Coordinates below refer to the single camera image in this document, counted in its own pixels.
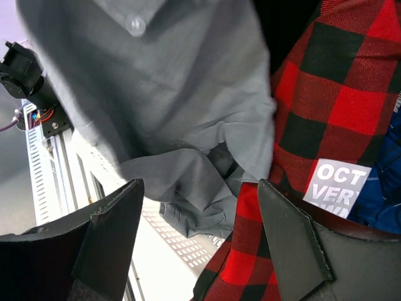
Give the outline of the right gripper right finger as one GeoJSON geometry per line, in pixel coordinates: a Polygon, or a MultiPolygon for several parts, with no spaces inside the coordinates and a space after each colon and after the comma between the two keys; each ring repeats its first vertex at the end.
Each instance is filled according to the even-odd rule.
{"type": "Polygon", "coordinates": [[[258,200],[282,300],[400,300],[400,235],[348,221],[265,179],[258,200]]]}

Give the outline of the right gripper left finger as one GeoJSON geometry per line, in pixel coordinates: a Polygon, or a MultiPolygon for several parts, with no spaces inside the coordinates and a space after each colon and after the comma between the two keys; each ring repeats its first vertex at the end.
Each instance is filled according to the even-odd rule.
{"type": "Polygon", "coordinates": [[[1,236],[1,300],[122,300],[144,183],[26,232],[1,236]]]}

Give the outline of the grey shirt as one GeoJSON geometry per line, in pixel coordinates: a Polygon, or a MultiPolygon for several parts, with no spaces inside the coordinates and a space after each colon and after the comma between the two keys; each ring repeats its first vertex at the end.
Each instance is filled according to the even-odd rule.
{"type": "Polygon", "coordinates": [[[74,128],[186,237],[225,238],[265,178],[275,102],[251,1],[18,1],[74,128]]]}

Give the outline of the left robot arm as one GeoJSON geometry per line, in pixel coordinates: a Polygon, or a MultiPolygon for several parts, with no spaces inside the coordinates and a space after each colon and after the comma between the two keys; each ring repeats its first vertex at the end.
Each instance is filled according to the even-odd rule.
{"type": "Polygon", "coordinates": [[[8,47],[1,61],[1,84],[16,99],[26,99],[39,109],[60,104],[36,59],[35,52],[17,42],[5,42],[8,47]]]}

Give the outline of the blue plaid shirt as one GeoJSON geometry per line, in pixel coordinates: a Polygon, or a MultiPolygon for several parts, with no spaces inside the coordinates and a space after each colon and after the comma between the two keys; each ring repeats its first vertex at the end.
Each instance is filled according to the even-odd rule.
{"type": "Polygon", "coordinates": [[[400,119],[393,117],[377,161],[348,219],[400,233],[400,119]]]}

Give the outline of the red black plaid shirt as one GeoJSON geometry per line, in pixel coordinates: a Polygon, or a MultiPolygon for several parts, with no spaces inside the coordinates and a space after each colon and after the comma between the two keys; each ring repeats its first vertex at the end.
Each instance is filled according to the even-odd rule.
{"type": "MultiPolygon", "coordinates": [[[[269,180],[302,197],[319,159],[372,166],[400,91],[399,1],[257,3],[278,109],[269,180]]],[[[234,230],[195,300],[279,300],[257,185],[241,186],[234,230]]]]}

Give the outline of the white plastic basket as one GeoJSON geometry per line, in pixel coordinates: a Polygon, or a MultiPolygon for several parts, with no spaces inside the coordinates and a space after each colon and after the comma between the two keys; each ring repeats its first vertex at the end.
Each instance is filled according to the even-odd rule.
{"type": "Polygon", "coordinates": [[[159,215],[159,203],[143,201],[129,280],[136,300],[190,300],[194,285],[224,240],[187,239],[159,215]]]}

